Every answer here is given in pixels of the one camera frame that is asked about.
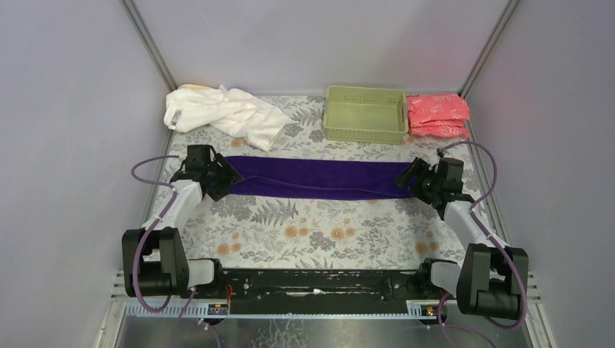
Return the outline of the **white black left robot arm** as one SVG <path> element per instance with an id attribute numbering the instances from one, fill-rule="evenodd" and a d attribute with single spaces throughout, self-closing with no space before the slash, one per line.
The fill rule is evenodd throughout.
<path id="1" fill-rule="evenodd" d="M 130 297 L 187 297 L 192 286 L 212 285 L 221 276 L 218 262 L 189 262 L 181 231 L 205 198 L 214 202 L 242 181 L 211 145 L 190 145 L 169 182 L 162 206 L 139 229 L 122 237 L 125 290 Z"/>

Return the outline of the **purple microfibre towel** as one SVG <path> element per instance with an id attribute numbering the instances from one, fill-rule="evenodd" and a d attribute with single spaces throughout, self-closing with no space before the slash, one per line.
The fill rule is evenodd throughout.
<path id="1" fill-rule="evenodd" d="M 226 160 L 243 177 L 231 194 L 288 199 L 406 199 L 396 185 L 403 162 L 361 162 L 231 156 Z"/>

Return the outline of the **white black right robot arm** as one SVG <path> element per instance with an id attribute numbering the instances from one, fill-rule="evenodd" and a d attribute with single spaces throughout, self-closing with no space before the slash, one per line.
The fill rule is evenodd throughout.
<path id="1" fill-rule="evenodd" d="M 395 183 L 430 205 L 465 248 L 463 262 L 426 258 L 418 268 L 420 284 L 450 293 L 463 314 L 512 320 L 527 313 L 529 256 L 496 236 L 475 212 L 474 198 L 463 192 L 463 161 L 442 157 L 436 166 L 415 158 Z"/>

